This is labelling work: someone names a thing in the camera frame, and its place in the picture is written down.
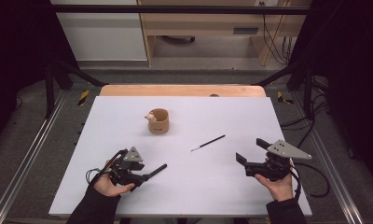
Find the floor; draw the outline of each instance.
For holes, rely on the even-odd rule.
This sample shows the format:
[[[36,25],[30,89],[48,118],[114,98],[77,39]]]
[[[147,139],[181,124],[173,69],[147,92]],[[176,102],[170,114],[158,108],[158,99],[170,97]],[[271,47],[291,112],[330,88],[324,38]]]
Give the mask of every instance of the floor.
[[[244,84],[257,83],[284,67],[274,60],[258,64],[248,37],[225,38],[197,36],[194,43],[183,39],[160,38],[154,63],[89,63],[81,67],[93,77],[109,83]],[[288,91],[282,77],[265,87],[280,124],[300,119],[301,91]],[[70,91],[55,86],[59,110],[47,125],[45,83],[37,82],[19,92],[19,107],[0,136],[0,223],[64,223],[48,215],[56,188],[73,154],[94,96],[100,88],[79,77]],[[77,105],[81,93],[90,94]],[[278,92],[288,104],[278,100]],[[319,90],[318,109],[311,133],[301,145],[316,160],[310,165],[323,171],[332,186],[324,198],[308,197],[313,212],[309,223],[373,223],[373,178],[363,161],[351,159],[337,124]],[[287,142],[298,145],[309,127],[308,120],[283,129]],[[38,144],[35,138],[43,141]],[[313,194],[325,191],[324,180],[311,169],[300,167],[304,189]],[[263,217],[250,223],[266,223]]]

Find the white tabletop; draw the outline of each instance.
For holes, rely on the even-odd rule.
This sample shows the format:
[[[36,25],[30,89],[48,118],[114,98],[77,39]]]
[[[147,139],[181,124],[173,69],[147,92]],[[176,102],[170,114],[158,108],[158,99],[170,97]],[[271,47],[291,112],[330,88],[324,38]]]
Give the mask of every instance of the white tabletop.
[[[168,133],[148,130],[144,116],[154,108],[169,111]],[[223,134],[226,137],[190,151]],[[124,194],[118,215],[266,215],[265,204],[272,201],[268,190],[236,162],[236,152],[248,161],[265,160],[266,150],[256,145],[257,138],[269,143],[283,139],[267,97],[98,96],[49,213],[68,217],[85,194],[85,173],[103,168],[119,150],[136,147],[145,168],[135,174],[149,174],[164,163],[168,167]],[[311,215],[303,190],[299,204],[306,216]]]

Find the cabinet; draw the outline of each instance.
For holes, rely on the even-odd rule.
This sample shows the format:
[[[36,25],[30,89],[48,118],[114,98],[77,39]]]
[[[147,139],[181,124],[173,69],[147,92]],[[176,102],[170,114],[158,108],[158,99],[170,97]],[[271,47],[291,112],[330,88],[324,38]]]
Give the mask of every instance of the cabinet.
[[[134,0],[51,0],[54,5],[137,5]],[[146,61],[138,13],[57,13],[76,59]]]
[[[258,0],[138,0],[142,6],[233,6],[253,7]],[[308,7],[311,0],[278,0],[276,7]],[[249,35],[261,65],[266,65],[273,48],[269,39],[279,36],[296,37],[305,16],[265,16],[268,31],[264,40],[264,20],[262,15],[234,14],[154,14],[142,13],[142,27],[148,63],[152,64],[158,35]]]

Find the black cable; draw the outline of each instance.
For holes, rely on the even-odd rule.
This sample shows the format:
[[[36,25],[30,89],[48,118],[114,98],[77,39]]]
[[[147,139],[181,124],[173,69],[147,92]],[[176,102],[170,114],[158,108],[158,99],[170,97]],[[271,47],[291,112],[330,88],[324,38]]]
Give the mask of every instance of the black cable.
[[[268,29],[268,27],[266,26],[265,14],[263,14],[262,17],[263,17],[263,28],[264,28],[264,30],[263,30],[263,39],[265,40],[266,45],[268,46],[268,48],[269,48],[271,54],[273,55],[273,57],[274,57],[274,59],[276,60],[277,63],[280,63],[280,64],[286,64],[286,63],[284,62],[284,59],[280,56],[280,53],[279,53],[279,51],[277,50],[276,45],[274,44],[274,40],[271,38],[271,35],[270,35],[270,32],[269,32],[269,29]],[[277,60],[277,57],[276,57],[276,55],[274,54],[273,50],[271,49],[270,45],[268,44],[268,41],[266,41],[265,33],[266,33],[267,31],[268,31],[268,35],[269,35],[270,41],[271,41],[271,43],[272,43],[274,49],[276,50],[276,52],[277,52],[278,56],[280,57],[280,59],[283,61],[282,63],[279,62],[279,60]]]
[[[86,178],[88,184],[90,184],[90,174],[91,174],[91,172],[93,172],[93,171],[97,171],[97,172],[100,173],[101,170],[100,170],[99,168],[95,168],[95,169],[88,170],[88,171],[86,172],[86,174],[85,174],[85,178]]]
[[[299,131],[299,130],[305,129],[305,128],[311,126],[311,125],[312,125],[312,123],[309,123],[309,124],[307,124],[305,126],[302,126],[300,128],[293,128],[293,129],[292,128],[284,128],[282,130],[284,130],[284,131]]]
[[[321,172],[320,170],[318,170],[317,168],[313,167],[313,166],[310,166],[308,164],[305,164],[305,163],[300,163],[300,162],[294,162],[294,165],[302,165],[302,166],[306,166],[306,167],[309,167],[311,168],[312,170],[316,171],[318,174],[320,174],[323,179],[325,180],[325,183],[326,183],[326,191],[325,193],[323,194],[311,194],[311,193],[308,193],[311,197],[314,197],[314,198],[324,198],[326,195],[329,194],[329,191],[330,191],[330,185],[329,185],[329,180],[328,178],[323,174],[323,172]]]
[[[93,186],[95,183],[96,183],[96,181],[97,181],[97,179],[101,176],[101,175],[103,175],[103,174],[106,174],[106,170],[108,169],[108,167],[114,162],[114,160],[115,160],[115,158],[118,156],[118,155],[120,155],[120,153],[121,153],[121,151],[122,150],[120,150],[119,152],[117,152],[114,156],[113,156],[113,158],[111,158],[111,160],[104,166],[104,168],[99,172],[99,174],[97,174],[95,177],[93,177],[93,179],[89,182],[89,185],[90,186]]]

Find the gray floor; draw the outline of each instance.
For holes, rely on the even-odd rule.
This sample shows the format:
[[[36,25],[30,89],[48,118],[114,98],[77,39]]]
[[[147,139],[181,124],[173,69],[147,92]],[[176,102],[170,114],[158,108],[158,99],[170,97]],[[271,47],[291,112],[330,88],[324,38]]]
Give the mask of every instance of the gray floor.
[[[242,47],[235,47],[235,45],[251,47],[250,42],[243,38],[232,39],[237,43],[221,45],[223,46],[221,49],[210,47],[209,43],[215,41],[227,43],[229,40],[197,37],[195,43],[189,44],[183,40],[162,39],[158,42],[162,46],[156,51],[154,61],[156,64],[151,68],[140,63],[129,64],[122,67],[123,69],[120,69],[120,63],[105,65],[98,63],[95,64],[94,69],[87,69],[92,66],[85,63],[85,69],[90,75],[110,83],[250,84],[275,73],[282,67],[273,60],[267,67],[258,66],[253,53],[245,51]],[[48,210],[73,154],[78,134],[82,131],[83,124],[88,117],[94,96],[100,91],[100,88],[93,87],[80,78],[72,76],[72,79],[75,85],[70,91],[60,91],[59,88],[55,88],[57,95],[65,94],[62,109],[51,126],[40,151],[36,154],[18,194],[11,199],[12,204],[6,210],[5,223],[62,221],[58,217],[49,216]],[[266,87],[266,93],[272,99],[280,123],[299,119],[302,116],[297,104],[289,105],[277,101],[278,91],[283,93],[285,99],[293,99],[295,102],[300,100],[301,93],[299,91],[288,92],[283,86],[285,81],[286,77]],[[90,90],[87,101],[83,105],[77,105],[84,90]],[[25,88],[19,92],[19,97],[21,106],[13,113],[0,135],[0,200],[35,140],[41,125],[45,122],[44,82],[40,81]],[[317,105],[325,98],[319,97],[318,100],[320,102],[317,102]],[[330,160],[340,175],[341,183],[350,193],[352,202],[358,209],[357,214],[360,214],[363,222],[347,219],[348,216],[345,215],[347,208],[345,209],[342,204],[341,195],[333,189],[324,198],[308,197],[313,212],[313,216],[308,217],[308,221],[309,223],[373,223],[373,178],[362,161],[349,158],[347,146],[339,133],[338,126],[332,120],[330,113],[326,112],[327,109],[316,115],[314,131],[322,140]],[[306,131],[306,128],[297,131],[284,130],[283,134],[287,142],[297,145]],[[314,142],[316,139],[313,137],[313,133],[310,134],[300,148],[314,157],[314,160],[309,162],[310,165],[324,170],[325,161],[320,159],[321,149],[317,147]],[[319,194],[325,190],[323,179],[314,171],[304,167],[299,169],[306,191]],[[253,218],[250,222],[266,223],[264,218]]]

